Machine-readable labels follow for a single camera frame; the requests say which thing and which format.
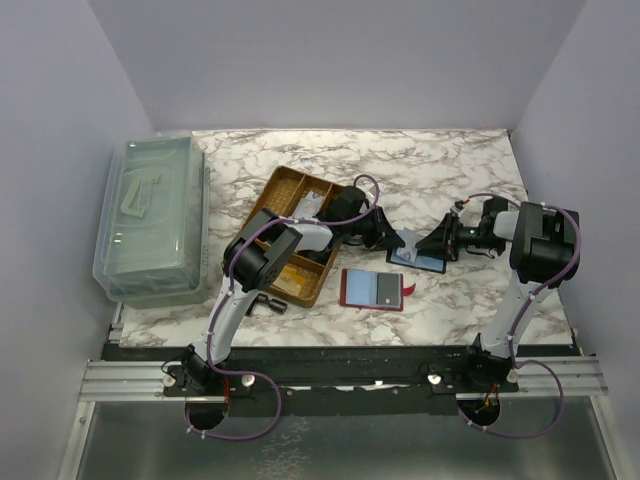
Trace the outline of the red card holder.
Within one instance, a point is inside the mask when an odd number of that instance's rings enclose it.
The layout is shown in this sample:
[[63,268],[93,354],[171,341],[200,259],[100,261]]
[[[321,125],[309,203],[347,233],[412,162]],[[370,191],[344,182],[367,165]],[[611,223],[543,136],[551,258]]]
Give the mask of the red card holder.
[[402,285],[402,303],[399,308],[384,308],[376,305],[376,277],[380,272],[343,269],[341,273],[340,300],[341,306],[349,308],[401,312],[404,299],[413,294],[416,284]]

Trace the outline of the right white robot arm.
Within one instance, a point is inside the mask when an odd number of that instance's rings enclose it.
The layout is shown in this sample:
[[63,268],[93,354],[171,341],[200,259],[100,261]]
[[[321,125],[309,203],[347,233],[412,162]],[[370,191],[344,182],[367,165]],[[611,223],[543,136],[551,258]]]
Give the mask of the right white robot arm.
[[447,262],[458,260],[461,250],[509,253],[507,292],[492,321],[474,340],[473,351],[479,358],[514,363],[520,340],[542,302],[579,268],[580,214],[543,203],[517,204],[495,194],[481,196],[485,201],[477,225],[463,224],[469,201],[460,200],[416,249]]

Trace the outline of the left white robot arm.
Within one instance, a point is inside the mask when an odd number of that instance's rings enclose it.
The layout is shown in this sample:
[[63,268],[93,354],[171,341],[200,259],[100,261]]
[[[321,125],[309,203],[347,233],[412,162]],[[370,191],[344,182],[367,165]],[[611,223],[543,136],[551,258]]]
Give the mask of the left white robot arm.
[[206,386],[224,362],[242,319],[258,294],[277,279],[293,254],[331,254],[356,239],[368,250],[405,245],[377,205],[379,190],[367,194],[351,185],[309,219],[283,217],[264,208],[236,234],[224,250],[220,293],[206,329],[187,347],[181,360],[185,375]]

